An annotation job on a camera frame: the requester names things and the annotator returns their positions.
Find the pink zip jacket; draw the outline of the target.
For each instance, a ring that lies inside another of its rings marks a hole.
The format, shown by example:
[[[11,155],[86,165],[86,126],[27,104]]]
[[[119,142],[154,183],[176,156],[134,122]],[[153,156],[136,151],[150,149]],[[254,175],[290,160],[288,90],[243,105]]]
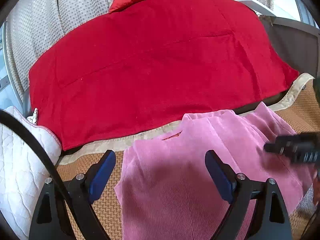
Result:
[[[223,219],[224,201],[205,166],[214,150],[236,173],[273,178],[293,212],[315,177],[311,165],[292,165],[263,146],[294,130],[263,103],[244,116],[231,110],[185,114],[178,128],[137,140],[124,151],[115,187],[123,239],[210,239]]]

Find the woven yellow sofa mat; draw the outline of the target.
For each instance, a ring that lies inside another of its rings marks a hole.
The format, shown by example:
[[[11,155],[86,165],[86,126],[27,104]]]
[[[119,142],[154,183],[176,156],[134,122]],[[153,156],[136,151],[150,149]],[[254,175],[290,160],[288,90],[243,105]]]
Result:
[[[319,131],[319,94],[313,90],[314,77],[308,73],[300,74],[285,96],[269,108],[283,118],[296,132]],[[72,180],[77,174],[85,173],[98,162],[107,150],[116,153],[116,166],[107,182],[101,198],[93,204],[102,226],[112,239],[121,239],[121,212],[114,187],[120,178],[123,152],[140,139],[153,139],[173,131],[179,121],[127,137],[90,142],[71,155],[60,158],[57,166],[64,181]]]

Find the white quilted cushion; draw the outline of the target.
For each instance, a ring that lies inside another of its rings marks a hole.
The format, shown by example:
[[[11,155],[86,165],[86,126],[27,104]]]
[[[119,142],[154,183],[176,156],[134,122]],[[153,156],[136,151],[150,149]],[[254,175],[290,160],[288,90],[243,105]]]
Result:
[[[49,173],[31,148],[1,125],[1,213],[19,239],[28,239],[37,200]]]

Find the small white patterned cloth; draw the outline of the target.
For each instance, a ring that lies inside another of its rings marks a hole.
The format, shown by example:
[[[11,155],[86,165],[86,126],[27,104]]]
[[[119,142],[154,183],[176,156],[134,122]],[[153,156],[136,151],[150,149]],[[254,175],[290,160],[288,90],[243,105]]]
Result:
[[[35,108],[33,114],[32,114],[31,116],[28,116],[28,117],[27,117],[27,120],[28,120],[30,123],[32,123],[32,124],[34,124],[34,125],[37,125],[38,112],[39,112],[38,109]]]

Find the brown wooden cabinet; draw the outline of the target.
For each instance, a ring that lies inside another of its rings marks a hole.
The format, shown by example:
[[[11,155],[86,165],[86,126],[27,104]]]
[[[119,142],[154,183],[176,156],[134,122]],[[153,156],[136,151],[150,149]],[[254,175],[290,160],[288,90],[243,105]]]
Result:
[[[275,16],[259,16],[277,54],[300,73],[319,77],[319,29]]]

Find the white standing air conditioner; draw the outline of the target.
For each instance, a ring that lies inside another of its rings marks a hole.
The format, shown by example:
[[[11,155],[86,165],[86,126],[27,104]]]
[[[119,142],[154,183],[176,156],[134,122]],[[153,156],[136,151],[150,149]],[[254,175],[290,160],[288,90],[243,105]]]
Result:
[[[7,67],[5,31],[6,23],[3,23],[1,26],[1,109],[15,106],[22,113],[22,102],[13,86],[12,76]]]

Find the white board on cabinet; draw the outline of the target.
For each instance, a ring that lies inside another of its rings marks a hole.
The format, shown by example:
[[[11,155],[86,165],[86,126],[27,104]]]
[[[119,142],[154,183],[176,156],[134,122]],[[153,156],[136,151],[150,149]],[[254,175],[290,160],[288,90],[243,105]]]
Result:
[[[235,1],[246,5],[250,9],[262,15],[276,17],[275,13],[270,8],[268,8],[267,6],[265,6],[264,4],[260,3],[257,0],[235,0]]]

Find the red blanket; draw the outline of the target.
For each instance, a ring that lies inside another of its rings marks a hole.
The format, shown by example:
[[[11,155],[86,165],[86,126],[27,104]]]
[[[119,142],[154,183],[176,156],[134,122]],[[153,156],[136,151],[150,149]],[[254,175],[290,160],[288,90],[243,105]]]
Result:
[[[30,101],[66,151],[260,102],[298,75],[244,4],[144,0],[48,49],[29,71]]]

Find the beige dotted curtain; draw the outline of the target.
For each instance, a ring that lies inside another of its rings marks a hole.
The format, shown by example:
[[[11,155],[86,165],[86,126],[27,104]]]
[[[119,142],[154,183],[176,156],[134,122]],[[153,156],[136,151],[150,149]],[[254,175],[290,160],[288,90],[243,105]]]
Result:
[[[5,21],[6,67],[21,100],[36,60],[79,25],[108,12],[113,0],[19,0]]]

